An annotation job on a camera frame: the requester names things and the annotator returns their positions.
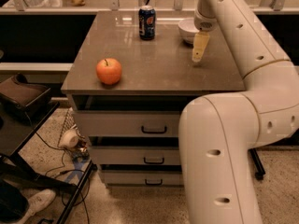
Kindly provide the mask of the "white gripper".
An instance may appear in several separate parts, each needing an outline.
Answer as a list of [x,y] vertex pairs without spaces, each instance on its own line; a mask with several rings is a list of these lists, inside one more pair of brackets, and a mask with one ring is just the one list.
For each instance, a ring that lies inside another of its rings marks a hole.
[[209,33],[217,27],[217,20],[211,5],[207,0],[198,0],[197,8],[194,12],[194,26],[203,32],[198,32],[194,36],[192,60],[199,63],[206,50],[209,41]]

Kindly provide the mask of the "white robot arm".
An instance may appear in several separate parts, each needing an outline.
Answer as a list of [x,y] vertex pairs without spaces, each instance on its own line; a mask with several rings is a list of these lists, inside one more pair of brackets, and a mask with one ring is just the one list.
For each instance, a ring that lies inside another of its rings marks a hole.
[[183,109],[178,143],[191,224],[263,224],[248,152],[294,134],[299,76],[244,0],[204,0],[245,89],[209,94]]

